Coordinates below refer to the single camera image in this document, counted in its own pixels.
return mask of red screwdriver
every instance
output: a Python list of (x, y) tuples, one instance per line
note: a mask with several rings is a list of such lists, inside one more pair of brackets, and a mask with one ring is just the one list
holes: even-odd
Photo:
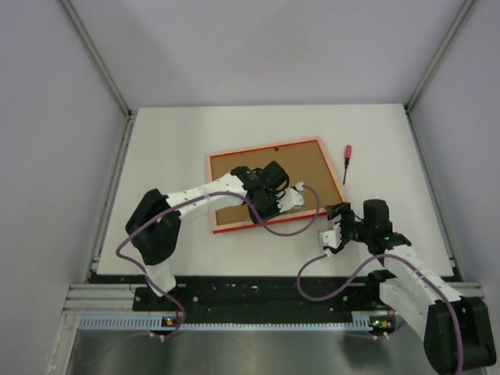
[(345, 185), (345, 176), (347, 176), (347, 167), (349, 166), (349, 160), (351, 160), (351, 154), (352, 154), (352, 147), (351, 145), (347, 145), (345, 148), (345, 153), (344, 153), (344, 182), (342, 182), (343, 185)]

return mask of cardboard panel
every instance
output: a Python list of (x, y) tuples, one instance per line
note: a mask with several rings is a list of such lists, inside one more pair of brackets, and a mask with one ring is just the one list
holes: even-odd
[[(319, 138), (211, 155), (209, 157), (209, 180), (216, 180), (237, 166), (249, 166), (251, 169), (263, 168), (273, 160), (276, 160), (287, 172), (291, 186), (303, 181), (314, 188), (320, 196), (322, 207), (335, 205), (345, 200), (342, 186), (338, 183), (338, 175), (328, 156), (325, 155)], [(316, 211), (313, 193), (305, 191), (305, 201), (306, 205), (302, 211), (287, 212), (287, 214), (294, 214), (293, 220), (310, 217)], [(221, 209), (216, 212), (215, 217), (217, 227), (227, 227), (233, 224), (232, 230), (238, 228), (238, 225), (248, 227), (251, 223), (246, 206)], [(279, 216), (270, 220), (270, 223), (283, 217)]]

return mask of robotic arm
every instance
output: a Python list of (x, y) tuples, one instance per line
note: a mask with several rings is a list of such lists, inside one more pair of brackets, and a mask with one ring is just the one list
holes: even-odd
[[(273, 161), (264, 169), (250, 170), (247, 166), (239, 166), (221, 178), (191, 190), (163, 195), (158, 189), (153, 189), (145, 194), (125, 229), (128, 234), (132, 234), (153, 216), (168, 208), (189, 202), (193, 198), (206, 197), (165, 215), (132, 240), (132, 245), (141, 253), (149, 277), (163, 291), (168, 292), (176, 286), (169, 258), (176, 248), (182, 223), (225, 207), (244, 204), (238, 196), (246, 197), (263, 220), (272, 219), (290, 209), (303, 207), (303, 183), (288, 187), (289, 183), (290, 179), (284, 169)], [(220, 191), (233, 195), (210, 196)], [(252, 222), (257, 223), (253, 211), (249, 210), (249, 213)]]
[[(450, 373), (457, 367), (455, 328), (451, 314), (440, 297), (423, 277), (435, 285), (451, 302), (461, 331), (463, 368), (491, 366), (496, 362), (488, 308), (478, 297), (467, 298), (446, 284), (425, 264), (412, 248), (411, 242), (392, 230), (389, 208), (385, 201), (364, 202), (364, 217), (358, 218), (350, 203), (328, 208), (332, 228), (320, 233), (325, 250), (339, 253), (350, 241), (367, 245), (372, 255), (382, 258), (386, 270), (368, 275), (366, 287), (375, 300), (392, 307), (420, 336), (430, 364), (438, 373)], [(396, 255), (411, 263), (410, 269)]]

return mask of white tabletop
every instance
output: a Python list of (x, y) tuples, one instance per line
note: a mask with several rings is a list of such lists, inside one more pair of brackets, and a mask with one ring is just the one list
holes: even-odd
[[(394, 230), (403, 233), (420, 257), (441, 276), (452, 268), (439, 230), (402, 105), (294, 105), (247, 107), (143, 108), (139, 110), (112, 208), (99, 274), (138, 274), (115, 250), (127, 236), (125, 224), (144, 193), (163, 194), (207, 182), (205, 156), (228, 149), (321, 137), (339, 173), (352, 145), (346, 192), (363, 215), (363, 201), (387, 201)], [(289, 232), (305, 221), (277, 224)], [(213, 234), (209, 218), (183, 223), (171, 257), (176, 275), (294, 276), (322, 253), (320, 218), (295, 237), (276, 237), (262, 228)], [(128, 245), (124, 254), (141, 259)], [(370, 254), (351, 243), (340, 254), (309, 267), (306, 275), (349, 276)], [(375, 262), (366, 274), (380, 268)]]

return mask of gray floor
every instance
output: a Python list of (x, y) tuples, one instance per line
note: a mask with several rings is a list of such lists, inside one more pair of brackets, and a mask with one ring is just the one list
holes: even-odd
[[(84, 366), (130, 333), (81, 331), (68, 375), (182, 374), (434, 374), (419, 338), (408, 327), (391, 340), (338, 333), (184, 332), (171, 341), (134, 337)], [(484, 370), (466, 372), (483, 375)]]

